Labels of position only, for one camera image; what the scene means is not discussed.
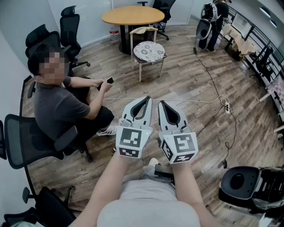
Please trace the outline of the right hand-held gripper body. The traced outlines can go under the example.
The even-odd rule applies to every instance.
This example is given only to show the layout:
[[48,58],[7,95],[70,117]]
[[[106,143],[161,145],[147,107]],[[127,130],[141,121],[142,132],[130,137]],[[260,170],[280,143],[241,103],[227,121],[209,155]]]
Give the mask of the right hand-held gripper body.
[[159,147],[170,164],[191,161],[198,153],[196,133],[188,125],[171,132],[160,132]]

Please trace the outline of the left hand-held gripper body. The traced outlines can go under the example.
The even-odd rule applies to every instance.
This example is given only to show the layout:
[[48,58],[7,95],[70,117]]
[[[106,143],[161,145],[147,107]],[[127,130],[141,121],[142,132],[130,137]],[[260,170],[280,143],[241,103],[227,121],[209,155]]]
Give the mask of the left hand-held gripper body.
[[153,128],[120,118],[116,127],[115,149],[120,156],[140,159]]

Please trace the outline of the light wooden chair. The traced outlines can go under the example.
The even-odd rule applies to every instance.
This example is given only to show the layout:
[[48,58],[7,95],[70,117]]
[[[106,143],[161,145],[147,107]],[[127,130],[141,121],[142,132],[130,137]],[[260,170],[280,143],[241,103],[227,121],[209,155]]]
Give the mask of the light wooden chair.
[[[153,42],[156,42],[156,37],[157,37],[157,32],[154,31],[147,31],[147,32],[153,32],[154,33],[154,40]],[[140,59],[138,59],[134,54],[133,54],[133,50],[134,50],[134,42],[133,42],[133,35],[130,35],[130,55],[131,55],[131,66],[132,68],[134,68],[134,62],[137,62],[139,64],[139,82],[142,81],[142,65],[143,64],[155,64],[155,63],[159,63],[161,62],[161,68],[160,68],[160,72],[159,72],[159,77],[161,77],[162,75],[162,70],[163,70],[163,65],[164,65],[164,60],[167,57],[166,53],[164,55],[164,57],[156,62],[145,62],[142,61]]]

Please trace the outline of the person's left forearm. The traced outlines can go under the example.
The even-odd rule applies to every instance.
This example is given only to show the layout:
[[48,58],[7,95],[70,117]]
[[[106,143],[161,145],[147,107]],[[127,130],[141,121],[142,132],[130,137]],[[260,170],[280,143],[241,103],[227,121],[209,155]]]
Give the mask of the person's left forearm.
[[129,157],[115,153],[100,176],[91,198],[81,214],[68,227],[96,227],[102,209],[112,201],[118,200]]

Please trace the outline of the person's right forearm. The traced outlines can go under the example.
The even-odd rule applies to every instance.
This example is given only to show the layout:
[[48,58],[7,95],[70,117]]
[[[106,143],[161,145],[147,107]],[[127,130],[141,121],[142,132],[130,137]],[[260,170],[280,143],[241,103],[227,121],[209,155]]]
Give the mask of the person's right forearm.
[[201,227],[223,227],[205,207],[190,164],[187,162],[173,164],[172,170],[177,199],[194,208]]

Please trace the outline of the black mesh office chair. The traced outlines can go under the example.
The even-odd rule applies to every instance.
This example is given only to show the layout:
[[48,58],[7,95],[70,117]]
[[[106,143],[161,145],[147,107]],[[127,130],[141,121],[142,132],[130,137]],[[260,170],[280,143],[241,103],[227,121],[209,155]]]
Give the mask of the black mesh office chair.
[[4,125],[0,120],[0,158],[6,160],[6,149],[5,149],[5,141],[4,141]]
[[42,24],[30,32],[25,40],[25,45],[27,47],[25,54],[27,58],[29,58],[41,44],[60,48],[61,44],[59,33],[57,31],[49,32],[45,24]]
[[79,138],[79,131],[74,125],[57,140],[51,140],[36,123],[34,117],[21,117],[8,114],[4,120],[5,151],[10,166],[20,169],[45,157],[60,160],[78,150],[85,153],[88,162],[93,159],[86,142]]
[[162,21],[149,24],[149,26],[153,25],[154,28],[157,28],[158,29],[157,33],[166,37],[166,40],[169,40],[169,37],[164,32],[165,32],[167,21],[170,20],[171,18],[170,10],[173,4],[175,3],[175,1],[176,0],[155,0],[152,6],[153,8],[163,12],[165,17]]
[[35,207],[19,214],[5,214],[1,227],[20,227],[20,224],[26,227],[37,227],[37,224],[43,227],[68,227],[75,220],[74,213],[68,207],[73,190],[75,187],[69,187],[65,199],[61,200],[47,187],[43,187],[37,195],[30,194],[30,190],[25,187],[22,199],[25,203],[34,199]]
[[62,10],[60,18],[60,42],[64,47],[65,54],[69,58],[70,67],[78,67],[86,64],[91,65],[88,61],[78,62],[76,56],[81,51],[81,46],[77,41],[77,32],[79,28],[80,15],[75,13],[75,5]]

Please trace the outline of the black waist box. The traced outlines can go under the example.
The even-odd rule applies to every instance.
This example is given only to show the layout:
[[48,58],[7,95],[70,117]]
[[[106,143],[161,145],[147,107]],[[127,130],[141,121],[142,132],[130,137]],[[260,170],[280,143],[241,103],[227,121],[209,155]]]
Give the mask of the black waist box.
[[175,185],[174,173],[173,173],[171,166],[164,166],[164,165],[156,164],[154,174],[159,177],[165,177],[165,178],[170,179],[170,182],[173,185]]

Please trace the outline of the person's grey trousers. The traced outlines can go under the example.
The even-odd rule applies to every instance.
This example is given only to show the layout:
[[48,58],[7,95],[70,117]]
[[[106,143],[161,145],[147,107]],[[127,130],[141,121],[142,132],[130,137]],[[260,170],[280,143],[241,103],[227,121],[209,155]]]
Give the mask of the person's grey trousers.
[[173,185],[170,182],[170,179],[165,177],[159,177],[154,174],[155,167],[153,166],[144,166],[142,174],[140,176],[130,176],[125,177],[122,184],[125,184],[126,182],[132,181],[132,180],[153,180],[160,183],[165,183],[170,185],[171,187],[175,188],[175,185]]

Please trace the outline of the person's grey shirt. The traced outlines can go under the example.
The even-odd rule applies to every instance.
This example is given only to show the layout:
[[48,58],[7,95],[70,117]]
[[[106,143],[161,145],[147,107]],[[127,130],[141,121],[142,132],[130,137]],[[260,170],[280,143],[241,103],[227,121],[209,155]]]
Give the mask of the person's grey shirt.
[[120,198],[101,210],[97,227],[200,227],[200,222],[173,187],[146,179],[126,182]]

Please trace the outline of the grey shell backpack rig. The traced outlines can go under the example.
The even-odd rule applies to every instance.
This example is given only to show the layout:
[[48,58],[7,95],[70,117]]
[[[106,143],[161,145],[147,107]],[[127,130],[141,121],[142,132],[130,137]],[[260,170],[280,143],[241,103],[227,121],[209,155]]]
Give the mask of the grey shell backpack rig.
[[284,167],[230,168],[221,179],[219,199],[251,215],[284,218]]

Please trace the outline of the beige table cloth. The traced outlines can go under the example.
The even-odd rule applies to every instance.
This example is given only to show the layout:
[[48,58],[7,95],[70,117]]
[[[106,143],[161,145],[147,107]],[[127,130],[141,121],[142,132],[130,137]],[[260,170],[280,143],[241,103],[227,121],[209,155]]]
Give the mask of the beige table cloth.
[[232,41],[232,47],[236,51],[240,51],[239,56],[245,57],[252,53],[258,52],[258,47],[252,42],[250,38],[248,38],[246,41],[242,37],[241,33],[236,30],[232,25],[227,24],[222,28],[223,34],[222,36],[225,37],[226,35],[229,35],[231,38],[233,38]]

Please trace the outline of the round wooden table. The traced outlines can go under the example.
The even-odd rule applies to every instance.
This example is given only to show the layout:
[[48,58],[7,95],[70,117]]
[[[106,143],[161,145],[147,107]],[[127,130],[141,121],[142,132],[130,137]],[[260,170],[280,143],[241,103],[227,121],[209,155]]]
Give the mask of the round wooden table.
[[165,14],[155,8],[146,6],[127,6],[112,9],[102,15],[102,21],[120,27],[121,44],[119,50],[129,55],[130,44],[125,26],[132,28],[138,25],[149,25],[157,23],[165,18]]

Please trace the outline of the black framed white board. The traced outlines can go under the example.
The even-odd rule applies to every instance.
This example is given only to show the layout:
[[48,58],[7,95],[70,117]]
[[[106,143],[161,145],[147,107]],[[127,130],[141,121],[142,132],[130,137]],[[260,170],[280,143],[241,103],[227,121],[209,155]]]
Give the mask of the black framed white board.
[[231,25],[241,34],[242,38],[245,41],[248,39],[249,35],[255,28],[254,24],[252,24],[250,21],[248,21],[238,13],[235,14]]

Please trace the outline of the black metal railing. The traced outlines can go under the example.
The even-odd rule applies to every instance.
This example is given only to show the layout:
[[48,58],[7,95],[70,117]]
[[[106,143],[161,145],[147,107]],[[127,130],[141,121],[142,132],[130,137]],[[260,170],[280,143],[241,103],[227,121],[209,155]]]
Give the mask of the black metal railing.
[[245,36],[257,46],[256,54],[260,57],[264,56],[266,48],[272,48],[273,52],[268,58],[271,61],[269,67],[273,69],[271,79],[275,79],[278,75],[284,79],[284,51],[280,48],[284,42],[284,35],[278,30],[280,23],[269,19],[263,13],[259,14],[248,6],[245,6],[244,9],[230,6],[229,15],[233,19],[239,15],[248,21],[250,29]]

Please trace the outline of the black desk frame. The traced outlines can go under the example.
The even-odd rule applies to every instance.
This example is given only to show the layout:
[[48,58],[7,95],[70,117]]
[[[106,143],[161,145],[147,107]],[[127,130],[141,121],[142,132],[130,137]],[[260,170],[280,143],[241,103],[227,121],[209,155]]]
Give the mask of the black desk frame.
[[225,51],[227,52],[227,54],[232,57],[234,60],[236,61],[240,61],[241,57],[240,54],[241,52],[239,50],[234,50],[233,49],[233,37],[230,38],[229,42],[227,43],[227,45],[225,46]]

